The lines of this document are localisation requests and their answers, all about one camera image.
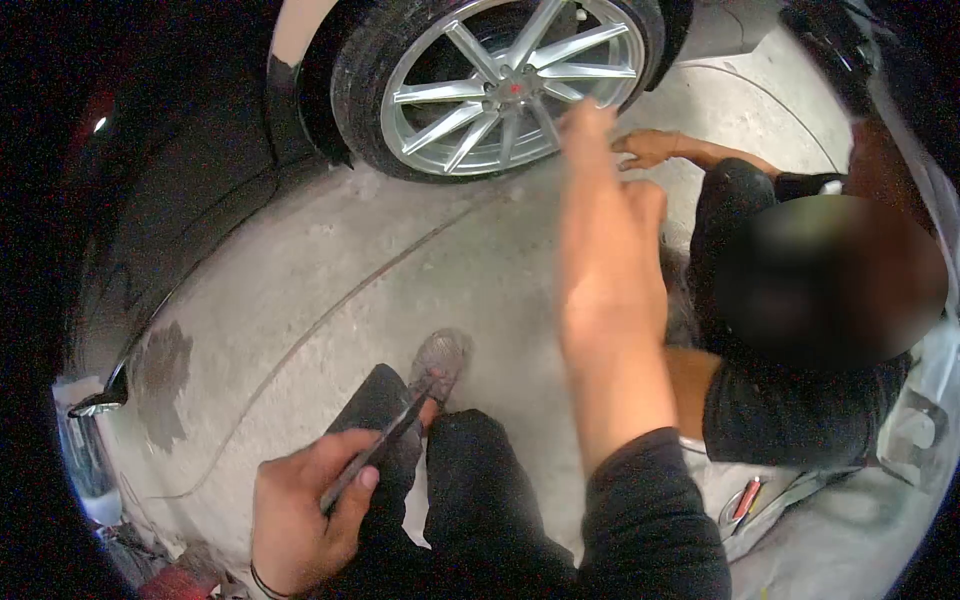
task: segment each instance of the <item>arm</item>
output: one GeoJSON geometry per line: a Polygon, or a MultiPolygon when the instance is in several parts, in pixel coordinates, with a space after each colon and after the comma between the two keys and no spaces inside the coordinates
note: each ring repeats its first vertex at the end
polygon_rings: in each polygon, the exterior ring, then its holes
{"type": "Polygon", "coordinates": [[[759,156],[713,144],[680,132],[634,130],[613,142],[612,149],[617,153],[635,156],[620,163],[621,171],[650,169],[668,158],[686,158],[704,171],[709,171],[724,158],[739,158],[766,173],[771,181],[776,181],[782,173],[780,169],[759,156]]]}
{"type": "Polygon", "coordinates": [[[590,597],[729,597],[719,533],[681,455],[662,346],[666,198],[649,181],[616,180],[613,113],[588,102],[564,120],[558,310],[588,475],[580,582],[590,597]]]}

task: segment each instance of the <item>tire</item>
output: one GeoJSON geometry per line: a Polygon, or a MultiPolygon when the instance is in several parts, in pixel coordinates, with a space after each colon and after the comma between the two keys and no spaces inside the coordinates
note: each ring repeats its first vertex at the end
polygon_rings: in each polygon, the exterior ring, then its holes
{"type": "MultiPolygon", "coordinates": [[[[330,104],[333,107],[334,120],[350,149],[374,169],[403,180],[464,183],[515,171],[537,162],[533,160],[506,171],[481,175],[436,175],[400,161],[383,138],[380,124],[381,104],[388,80],[401,57],[434,23],[473,1],[378,0],[337,55],[330,82],[330,104]]],[[[643,71],[633,92],[620,105],[622,112],[639,96],[657,71],[666,32],[657,0],[607,1],[624,11],[634,21],[643,37],[643,71]]]]}

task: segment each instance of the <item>car wheel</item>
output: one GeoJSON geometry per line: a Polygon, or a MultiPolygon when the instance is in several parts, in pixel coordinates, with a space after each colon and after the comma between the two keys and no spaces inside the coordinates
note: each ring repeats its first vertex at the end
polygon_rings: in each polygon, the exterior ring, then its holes
{"type": "Polygon", "coordinates": [[[384,1],[337,56],[330,100],[374,168],[474,180],[555,153],[554,120],[588,94],[628,106],[664,37],[656,0],[384,1]]]}

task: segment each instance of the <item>oil stain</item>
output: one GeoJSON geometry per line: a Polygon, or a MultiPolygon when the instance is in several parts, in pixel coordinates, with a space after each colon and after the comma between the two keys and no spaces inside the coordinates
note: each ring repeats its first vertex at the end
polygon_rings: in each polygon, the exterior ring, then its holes
{"type": "Polygon", "coordinates": [[[174,439],[186,440],[174,401],[190,378],[193,338],[176,321],[150,332],[130,359],[131,387],[147,437],[168,454],[174,439]]]}

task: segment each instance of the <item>silver alloy rim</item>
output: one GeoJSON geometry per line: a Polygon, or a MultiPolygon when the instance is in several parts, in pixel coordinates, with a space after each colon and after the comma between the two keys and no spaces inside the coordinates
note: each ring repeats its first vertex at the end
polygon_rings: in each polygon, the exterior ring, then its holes
{"type": "Polygon", "coordinates": [[[587,92],[601,107],[623,104],[643,73],[644,50],[633,20],[608,0],[580,3],[599,25],[539,48],[543,35],[565,3],[542,0],[509,48],[489,53],[465,25],[480,12],[515,0],[476,0],[437,21],[404,53],[387,82],[380,108],[380,129],[391,152],[405,164],[435,175],[482,175],[517,167],[559,149],[549,96],[563,103],[587,92]],[[408,85],[411,68],[441,36],[470,61],[465,80],[408,85]],[[573,61],[581,53],[609,44],[607,63],[573,61]],[[570,83],[577,83],[577,89],[570,83]],[[416,129],[403,107],[459,103],[430,125],[416,129]],[[524,131],[527,115],[536,119],[524,131]],[[500,125],[500,135],[491,132],[500,125]]]}

